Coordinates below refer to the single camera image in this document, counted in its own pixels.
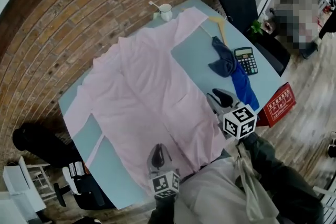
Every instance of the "dark blue cloth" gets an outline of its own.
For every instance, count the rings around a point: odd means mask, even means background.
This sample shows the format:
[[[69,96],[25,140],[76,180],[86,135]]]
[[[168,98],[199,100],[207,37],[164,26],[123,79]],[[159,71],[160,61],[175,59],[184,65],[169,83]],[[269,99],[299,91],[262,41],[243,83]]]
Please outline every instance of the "dark blue cloth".
[[[259,102],[251,88],[250,80],[239,62],[236,71],[231,74],[233,85],[235,86],[237,97],[244,104],[249,104],[253,110],[259,108]]]
[[[220,41],[218,37],[212,38],[212,46],[218,53],[220,59],[213,63],[209,63],[208,65],[216,74],[227,78],[232,74],[232,72],[236,70],[237,62],[235,56],[230,51],[230,49]]]

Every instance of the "calculator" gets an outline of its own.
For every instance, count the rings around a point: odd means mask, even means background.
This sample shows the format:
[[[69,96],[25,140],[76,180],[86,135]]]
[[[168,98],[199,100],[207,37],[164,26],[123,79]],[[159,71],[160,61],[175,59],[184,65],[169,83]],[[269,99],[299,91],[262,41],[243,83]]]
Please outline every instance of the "calculator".
[[[257,63],[254,59],[252,48],[244,47],[235,49],[235,57],[248,76],[258,73]]]

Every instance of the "light blue table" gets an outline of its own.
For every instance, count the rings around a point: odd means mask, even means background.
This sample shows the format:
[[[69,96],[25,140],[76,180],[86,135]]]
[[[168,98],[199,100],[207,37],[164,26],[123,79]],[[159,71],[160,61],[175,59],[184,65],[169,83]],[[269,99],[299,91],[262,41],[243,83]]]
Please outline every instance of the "light blue table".
[[[188,0],[174,7],[173,17],[176,18],[178,13],[182,11],[182,8],[192,6],[197,7],[208,16],[221,17],[200,0]],[[157,18],[146,24],[146,27],[156,27],[163,23],[164,21],[161,18]],[[216,23],[207,20],[202,25],[211,35],[222,39]],[[252,89],[260,104],[260,108],[256,111],[259,112],[276,90],[282,86],[283,82],[261,53],[229,22],[225,22],[224,32],[227,46],[230,49],[253,47],[259,73],[249,78]],[[208,67],[208,63],[218,59],[218,54],[212,48],[211,41],[211,37],[199,27],[197,31],[172,50],[172,56],[204,93],[211,92],[212,88],[222,88],[235,93],[231,77],[222,78]],[[59,105],[63,114],[66,113],[75,98],[77,86],[82,84],[88,72],[89,70],[60,98]],[[84,161],[89,157],[100,134],[100,127],[91,115],[83,129],[74,137],[74,143]],[[134,182],[123,167],[107,138],[104,138],[101,143],[96,157],[90,166],[90,172],[118,209],[142,202],[147,198],[146,193]]]

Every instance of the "red box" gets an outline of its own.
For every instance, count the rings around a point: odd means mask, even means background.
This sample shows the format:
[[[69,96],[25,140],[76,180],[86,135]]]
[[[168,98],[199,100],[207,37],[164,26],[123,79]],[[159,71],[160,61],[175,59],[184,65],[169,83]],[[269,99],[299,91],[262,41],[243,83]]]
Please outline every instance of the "red box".
[[[296,105],[292,88],[287,82],[279,88],[264,108],[258,113],[257,126],[273,127]]]

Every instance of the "wooden floor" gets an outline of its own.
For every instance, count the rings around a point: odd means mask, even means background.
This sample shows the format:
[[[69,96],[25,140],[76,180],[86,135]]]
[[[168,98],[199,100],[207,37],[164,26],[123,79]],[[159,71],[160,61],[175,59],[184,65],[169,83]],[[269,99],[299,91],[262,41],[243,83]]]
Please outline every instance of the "wooden floor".
[[[297,105],[273,128],[262,127],[257,133],[276,148],[277,157],[295,168],[310,185],[324,187],[336,170],[326,149],[332,131],[336,131],[336,35],[327,34],[319,51],[309,60],[293,55],[283,74],[289,81]],[[92,216],[103,223],[147,223],[154,202],[125,210],[83,211],[71,195],[67,207],[56,200],[47,204],[46,215],[56,223],[73,223],[81,216]]]

